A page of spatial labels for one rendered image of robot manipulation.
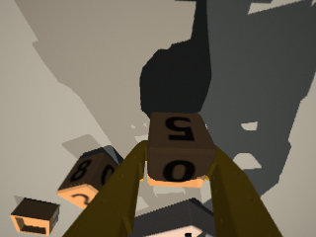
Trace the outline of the brown number cube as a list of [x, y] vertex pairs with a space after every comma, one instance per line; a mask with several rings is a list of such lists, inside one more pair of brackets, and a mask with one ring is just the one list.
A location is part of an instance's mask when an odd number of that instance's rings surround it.
[[84, 209], [117, 167], [104, 152], [79, 159], [57, 194]]
[[150, 186], [200, 188], [217, 153], [200, 114], [151, 114], [147, 141]]

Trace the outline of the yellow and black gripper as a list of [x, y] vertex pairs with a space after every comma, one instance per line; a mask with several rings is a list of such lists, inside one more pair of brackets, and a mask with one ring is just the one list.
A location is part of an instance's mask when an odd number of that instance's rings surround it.
[[[132, 234], [147, 141], [128, 153], [62, 237]], [[215, 147], [218, 153], [205, 179], [210, 182], [216, 237], [283, 237], [248, 176]]]

